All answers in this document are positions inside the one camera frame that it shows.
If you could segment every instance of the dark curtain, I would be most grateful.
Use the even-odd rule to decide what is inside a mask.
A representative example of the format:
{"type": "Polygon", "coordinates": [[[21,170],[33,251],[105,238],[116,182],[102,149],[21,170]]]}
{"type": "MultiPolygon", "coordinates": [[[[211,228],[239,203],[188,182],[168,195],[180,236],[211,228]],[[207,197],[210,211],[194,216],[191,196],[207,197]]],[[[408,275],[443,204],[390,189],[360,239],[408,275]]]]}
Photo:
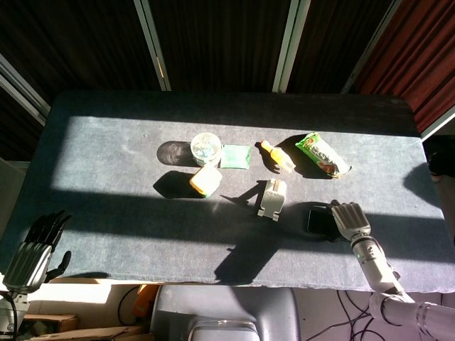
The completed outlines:
{"type": "Polygon", "coordinates": [[[0,52],[49,104],[68,89],[160,89],[132,0],[0,1],[0,52]]]}
{"type": "Polygon", "coordinates": [[[270,92],[290,0],[150,0],[172,90],[270,92]]]}
{"type": "Polygon", "coordinates": [[[312,1],[287,92],[339,93],[390,0],[312,1]]]}
{"type": "Polygon", "coordinates": [[[355,88],[406,99],[419,132],[454,106],[455,1],[404,0],[355,88]]]}
{"type": "Polygon", "coordinates": [[[0,88],[0,157],[30,161],[43,127],[0,88]]]}

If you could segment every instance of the gray chair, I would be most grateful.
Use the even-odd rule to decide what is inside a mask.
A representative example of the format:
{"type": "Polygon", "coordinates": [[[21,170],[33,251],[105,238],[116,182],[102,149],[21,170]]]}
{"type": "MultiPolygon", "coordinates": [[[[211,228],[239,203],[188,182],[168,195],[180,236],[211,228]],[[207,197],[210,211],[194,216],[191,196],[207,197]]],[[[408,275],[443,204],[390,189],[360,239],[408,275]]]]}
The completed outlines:
{"type": "Polygon", "coordinates": [[[300,341],[290,288],[162,286],[150,331],[156,341],[300,341]]]}

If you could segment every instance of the cardboard box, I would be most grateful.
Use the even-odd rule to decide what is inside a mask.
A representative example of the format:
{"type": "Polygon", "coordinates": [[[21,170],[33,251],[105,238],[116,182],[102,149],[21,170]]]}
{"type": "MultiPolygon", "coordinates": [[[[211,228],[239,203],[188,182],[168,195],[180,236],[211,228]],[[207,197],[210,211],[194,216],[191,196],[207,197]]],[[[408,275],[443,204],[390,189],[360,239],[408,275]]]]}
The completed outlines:
{"type": "Polygon", "coordinates": [[[79,318],[75,314],[65,315],[38,315],[26,314],[23,318],[25,321],[44,321],[57,325],[56,332],[68,332],[79,327],[79,318]]]}
{"type": "Polygon", "coordinates": [[[93,328],[79,329],[71,332],[59,332],[56,334],[41,335],[32,337],[31,341],[87,341],[87,340],[117,340],[125,337],[143,334],[149,329],[145,325],[134,325],[131,327],[93,328]]]}
{"type": "Polygon", "coordinates": [[[67,332],[79,327],[79,319],[74,314],[34,315],[26,314],[18,330],[18,340],[27,340],[54,332],[67,332]]]}
{"type": "Polygon", "coordinates": [[[122,337],[122,341],[154,341],[155,337],[153,334],[138,334],[132,336],[122,337]]]}

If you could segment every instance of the food package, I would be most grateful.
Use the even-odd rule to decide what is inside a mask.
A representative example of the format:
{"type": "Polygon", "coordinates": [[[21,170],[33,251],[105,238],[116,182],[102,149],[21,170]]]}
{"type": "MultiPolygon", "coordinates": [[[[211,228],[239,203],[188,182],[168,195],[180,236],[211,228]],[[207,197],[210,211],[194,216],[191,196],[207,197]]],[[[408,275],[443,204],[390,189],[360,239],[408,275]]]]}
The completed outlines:
{"type": "Polygon", "coordinates": [[[352,168],[319,136],[319,133],[306,135],[303,140],[296,143],[296,146],[333,178],[341,177],[352,168]]]}

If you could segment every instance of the gray tablecloth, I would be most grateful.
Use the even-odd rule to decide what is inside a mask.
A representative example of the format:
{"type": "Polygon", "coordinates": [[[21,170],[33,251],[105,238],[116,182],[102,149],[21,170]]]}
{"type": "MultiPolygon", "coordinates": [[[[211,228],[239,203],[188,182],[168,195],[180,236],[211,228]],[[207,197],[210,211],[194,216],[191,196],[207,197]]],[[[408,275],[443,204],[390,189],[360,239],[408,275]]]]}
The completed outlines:
{"type": "Polygon", "coordinates": [[[338,199],[365,210],[408,291],[454,291],[455,254],[410,108],[357,95],[66,92],[53,105],[0,244],[0,269],[38,216],[73,215],[52,265],[73,276],[368,290],[349,244],[304,233],[309,208],[338,199]],[[249,170],[220,169],[207,199],[188,179],[197,133],[252,146],[249,170]],[[328,179],[292,147],[322,137],[353,166],[328,179]],[[276,172],[254,144],[297,164],[276,172]],[[257,214],[264,182],[287,182],[278,222],[257,214]]]}

